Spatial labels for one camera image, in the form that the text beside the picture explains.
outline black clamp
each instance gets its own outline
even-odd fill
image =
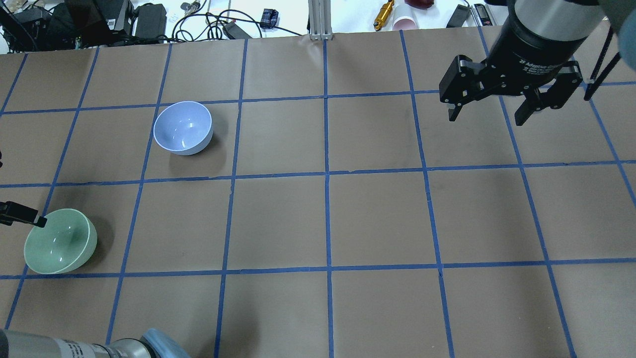
[[[0,224],[11,226],[13,222],[21,222],[37,227],[46,225],[46,218],[38,216],[38,211],[13,201],[0,201]]]

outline black cable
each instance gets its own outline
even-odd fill
[[[607,32],[607,37],[605,38],[605,43],[603,44],[603,48],[598,55],[598,60],[596,65],[594,65],[594,70],[592,70],[592,75],[590,76],[591,80],[596,80],[596,76],[600,71],[600,67],[603,64],[603,60],[605,59],[605,55],[607,55],[607,49],[609,48],[610,42],[612,42],[612,37],[614,37],[614,29],[612,27],[609,28]]]
[[[614,55],[614,57],[607,64],[607,67],[605,67],[603,71],[600,73],[600,75],[598,76],[598,80],[595,80],[593,83],[588,85],[588,88],[585,90],[585,95],[583,96],[583,99],[585,101],[589,101],[592,98],[592,95],[594,95],[594,92],[596,92],[596,90],[600,87],[601,83],[603,83],[603,81],[605,80],[605,77],[609,75],[609,72],[612,71],[612,69],[614,69],[614,66],[616,66],[616,64],[620,60],[621,60],[620,53],[617,53],[616,55]]]

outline blue cloth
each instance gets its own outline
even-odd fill
[[[632,10],[621,26],[618,50],[623,60],[636,71],[636,9]]]
[[[148,329],[142,337],[153,347],[158,358],[190,358],[177,342],[158,329]]]

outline small blue object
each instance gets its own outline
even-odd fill
[[[193,101],[178,102],[163,110],[153,128],[157,144],[178,155],[199,153],[210,143],[213,132],[210,111]]]
[[[636,9],[627,16],[618,34],[618,50],[623,60],[636,70]]]
[[[177,342],[156,328],[148,329],[141,338],[155,350],[158,358],[190,358]]]

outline white table surface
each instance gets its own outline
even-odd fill
[[[45,8],[52,8],[59,4],[61,0],[45,0]],[[334,33],[336,32],[373,32],[373,21],[385,3],[385,0],[332,0],[331,2],[331,26]],[[482,0],[469,0],[470,4],[483,3]],[[183,0],[133,0],[135,7],[145,3],[163,4],[167,12],[166,35],[171,36],[175,23],[183,17],[181,3]],[[404,0],[396,0],[396,6],[404,4]],[[415,18],[420,29],[436,29],[446,27],[448,19],[450,19],[455,7],[458,4],[465,4],[461,0],[437,0],[435,5],[428,10],[413,9]],[[218,14],[225,9],[240,10],[255,20],[259,21],[265,8],[273,8],[278,10],[279,24],[278,26],[298,32],[300,34],[307,33],[308,3],[306,0],[207,0],[204,4],[204,10]],[[490,6],[490,11],[494,23],[501,25],[508,17],[508,10],[503,6]],[[230,16],[236,18],[247,17],[232,13]],[[238,25],[252,37],[258,37],[256,25],[247,22],[238,22]],[[472,17],[464,23],[464,26],[475,26]],[[194,36],[198,36],[205,30],[205,18],[193,17],[184,21],[183,29],[189,31]],[[390,31],[388,25],[382,31]],[[281,37],[293,36],[292,34],[282,30],[263,31],[263,37]],[[0,54],[8,51],[6,43],[0,40]]]

